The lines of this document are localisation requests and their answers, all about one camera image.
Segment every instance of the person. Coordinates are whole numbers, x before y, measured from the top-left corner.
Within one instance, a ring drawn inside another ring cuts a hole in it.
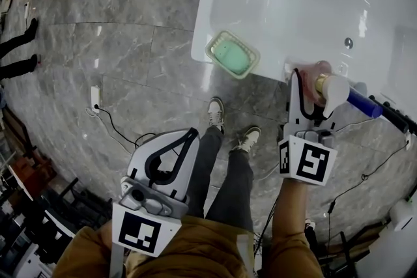
[[[7,53],[35,39],[36,30],[38,29],[38,20],[32,19],[29,28],[23,35],[17,36],[0,44],[0,59]],[[0,67],[0,80],[22,76],[26,73],[33,72],[38,64],[38,56],[33,55],[30,59],[18,61],[10,65]]]
[[[201,138],[188,186],[188,215],[158,258],[131,252],[128,278],[253,277],[253,225],[250,192],[253,171],[249,152],[261,131],[252,126],[230,151],[227,175],[203,219],[210,174],[225,135],[225,109],[219,98],[208,107],[209,124]],[[272,247],[265,277],[322,277],[320,266],[304,236],[307,185],[285,179],[272,222]],[[54,278],[102,278],[109,275],[111,222],[98,232],[81,229],[58,261]]]

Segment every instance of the soap dish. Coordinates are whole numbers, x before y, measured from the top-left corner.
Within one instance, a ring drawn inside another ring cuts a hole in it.
[[[249,57],[249,66],[248,68],[241,74],[236,74],[226,66],[224,66],[214,55],[214,50],[216,47],[222,43],[223,41],[231,41],[237,44],[242,50],[248,55]],[[259,52],[244,43],[239,37],[231,33],[230,31],[220,31],[206,46],[206,55],[209,56],[214,63],[219,65],[223,68],[226,72],[228,72],[231,76],[235,77],[236,79],[244,79],[252,70],[255,68],[259,59],[261,58]]]

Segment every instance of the blue handle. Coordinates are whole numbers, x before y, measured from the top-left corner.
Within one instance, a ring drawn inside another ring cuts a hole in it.
[[[376,104],[366,96],[363,96],[352,87],[347,101],[369,117],[378,118],[382,115],[383,108],[380,105]]]

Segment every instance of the brown jacket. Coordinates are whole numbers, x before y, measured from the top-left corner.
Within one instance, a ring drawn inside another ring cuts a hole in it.
[[[247,254],[253,254],[253,235],[214,221],[185,217],[182,227],[163,253],[147,260],[132,253],[126,262],[128,278],[210,277],[246,278],[246,271],[237,246],[248,240]],[[53,278],[104,278],[109,275],[110,250],[97,233],[88,227],[81,229],[66,248]],[[319,264],[308,247],[304,234],[291,236],[271,249],[266,277],[319,278]]]

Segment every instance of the sleeve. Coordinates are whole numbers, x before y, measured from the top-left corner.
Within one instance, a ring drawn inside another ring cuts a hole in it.
[[[98,233],[82,228],[65,249],[53,278],[104,278],[109,276],[111,251]]]
[[[323,274],[306,237],[297,234],[272,245],[266,264],[266,276],[321,278]]]

